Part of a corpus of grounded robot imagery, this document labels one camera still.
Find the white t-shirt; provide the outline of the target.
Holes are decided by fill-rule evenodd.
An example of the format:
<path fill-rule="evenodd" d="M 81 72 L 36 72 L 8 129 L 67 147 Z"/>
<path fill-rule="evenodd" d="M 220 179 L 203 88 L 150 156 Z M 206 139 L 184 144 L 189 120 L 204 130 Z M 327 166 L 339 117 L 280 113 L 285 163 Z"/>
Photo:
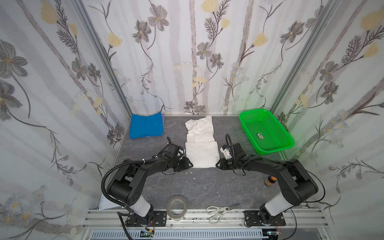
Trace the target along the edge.
<path fill-rule="evenodd" d="M 188 130 L 186 156 L 194 168 L 214 168 L 220 159 L 211 116 L 185 123 Z"/>

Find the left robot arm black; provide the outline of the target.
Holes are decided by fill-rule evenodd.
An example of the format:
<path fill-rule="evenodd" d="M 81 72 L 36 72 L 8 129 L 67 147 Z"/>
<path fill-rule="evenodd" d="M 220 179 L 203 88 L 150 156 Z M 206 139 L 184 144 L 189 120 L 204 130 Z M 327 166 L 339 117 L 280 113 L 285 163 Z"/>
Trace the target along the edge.
<path fill-rule="evenodd" d="M 183 147 L 172 143 L 169 137 L 167 140 L 167 145 L 152 158 L 139 161 L 126 159 L 107 171 L 102 178 L 103 196 L 127 210 L 126 213 L 117 212 L 117 215 L 129 240 L 132 237 L 128 227 L 140 225 L 147 228 L 160 220 L 156 218 L 153 205 L 142 196 L 147 177 L 169 169 L 175 174 L 194 166 L 186 157 Z"/>

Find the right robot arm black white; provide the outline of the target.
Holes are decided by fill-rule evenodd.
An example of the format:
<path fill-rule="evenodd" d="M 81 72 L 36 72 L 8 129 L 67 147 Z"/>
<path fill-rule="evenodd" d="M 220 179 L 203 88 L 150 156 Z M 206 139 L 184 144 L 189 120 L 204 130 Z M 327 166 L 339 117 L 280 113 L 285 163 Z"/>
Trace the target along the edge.
<path fill-rule="evenodd" d="M 245 225 L 271 226 L 284 218 L 283 212 L 291 210 L 302 203 L 310 203 L 309 198 L 319 192 L 317 182 L 323 188 L 323 200 L 326 188 L 322 181 L 312 172 L 305 169 L 297 159 L 274 161 L 261 156 L 247 155 L 239 143 L 233 144 L 229 134 L 225 135 L 226 144 L 221 148 L 224 158 L 216 163 L 222 171 L 258 172 L 268 175 L 268 179 L 278 183 L 280 192 L 262 204 L 258 211 L 245 213 Z"/>

